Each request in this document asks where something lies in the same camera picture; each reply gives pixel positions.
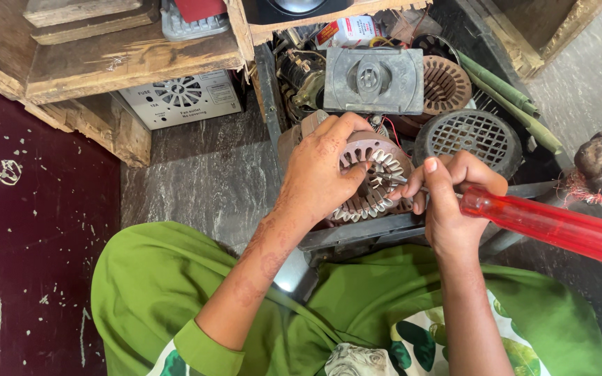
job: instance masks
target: marble floor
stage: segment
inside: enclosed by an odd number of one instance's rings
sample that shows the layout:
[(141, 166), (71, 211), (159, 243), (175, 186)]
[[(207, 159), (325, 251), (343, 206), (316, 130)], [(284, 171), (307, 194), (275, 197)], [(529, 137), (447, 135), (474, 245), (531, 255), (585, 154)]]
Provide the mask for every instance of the marble floor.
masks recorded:
[[(602, 13), (528, 89), (570, 156), (602, 130)], [(250, 91), (242, 114), (153, 132), (151, 166), (122, 167), (122, 227), (178, 221), (239, 254), (277, 197), (280, 178), (274, 164)], [(596, 207), (576, 204), (573, 209), (602, 216)], [(593, 305), (602, 330), (601, 263), (526, 238), (494, 261), (536, 270), (571, 286)], [(295, 251), (276, 283), (302, 300), (313, 273)], [(303, 291), (297, 288), (301, 281)]]

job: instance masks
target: red screwdriver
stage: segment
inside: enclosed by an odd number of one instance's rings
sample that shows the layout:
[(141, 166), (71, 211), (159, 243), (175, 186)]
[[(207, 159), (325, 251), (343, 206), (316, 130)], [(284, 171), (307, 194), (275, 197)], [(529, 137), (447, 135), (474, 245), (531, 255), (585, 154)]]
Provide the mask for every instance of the red screwdriver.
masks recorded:
[[(396, 183), (404, 178), (377, 173)], [(602, 219), (514, 196), (496, 196), (472, 186), (459, 207), (465, 216), (487, 218), (498, 227), (602, 261)]]

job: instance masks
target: speaker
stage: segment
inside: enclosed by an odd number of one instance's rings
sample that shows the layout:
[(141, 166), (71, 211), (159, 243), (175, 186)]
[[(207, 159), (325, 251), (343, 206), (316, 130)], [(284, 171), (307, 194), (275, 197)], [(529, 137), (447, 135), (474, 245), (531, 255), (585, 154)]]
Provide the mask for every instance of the speaker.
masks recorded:
[(270, 25), (345, 10), (354, 0), (243, 0), (248, 23)]

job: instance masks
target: green kurta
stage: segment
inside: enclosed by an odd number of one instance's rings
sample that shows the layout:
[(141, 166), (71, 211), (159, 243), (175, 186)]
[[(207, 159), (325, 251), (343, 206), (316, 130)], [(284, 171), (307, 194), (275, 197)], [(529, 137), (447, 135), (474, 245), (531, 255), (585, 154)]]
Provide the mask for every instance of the green kurta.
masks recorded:
[[(243, 351), (230, 351), (193, 318), (235, 264), (213, 240), (175, 222), (113, 236), (92, 280), (109, 375), (146, 375), (172, 340), (180, 358), (206, 376), (315, 375), (338, 343), (390, 348), (393, 324), (442, 305), (433, 252), (389, 248), (323, 264), (305, 306), (269, 289)], [(490, 265), (482, 272), (551, 375), (602, 375), (601, 333), (580, 295), (535, 272)]]

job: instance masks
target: hand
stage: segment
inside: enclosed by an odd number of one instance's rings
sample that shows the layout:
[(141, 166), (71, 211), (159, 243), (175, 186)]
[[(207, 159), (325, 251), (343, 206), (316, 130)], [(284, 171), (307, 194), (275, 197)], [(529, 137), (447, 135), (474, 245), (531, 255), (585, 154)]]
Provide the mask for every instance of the hand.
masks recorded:
[(346, 112), (329, 116), (303, 139), (292, 151), (273, 210), (295, 218), (297, 226), (310, 231), (354, 195), (370, 165), (360, 162), (341, 174), (339, 158), (353, 131), (373, 129), (359, 115)]
[(461, 192), (470, 185), (479, 185), (487, 191), (503, 196), (508, 191), (508, 182), (468, 151), (454, 155), (429, 157), (423, 166), (417, 167), (408, 178), (408, 183), (398, 186), (389, 193), (390, 199), (413, 197), (413, 212), (422, 214), (426, 206), (426, 192), (431, 199), (427, 208), (425, 235), (439, 256), (477, 258), (480, 236), (489, 223), (484, 218), (469, 218), (461, 214), (459, 201), (454, 194), (454, 185)]

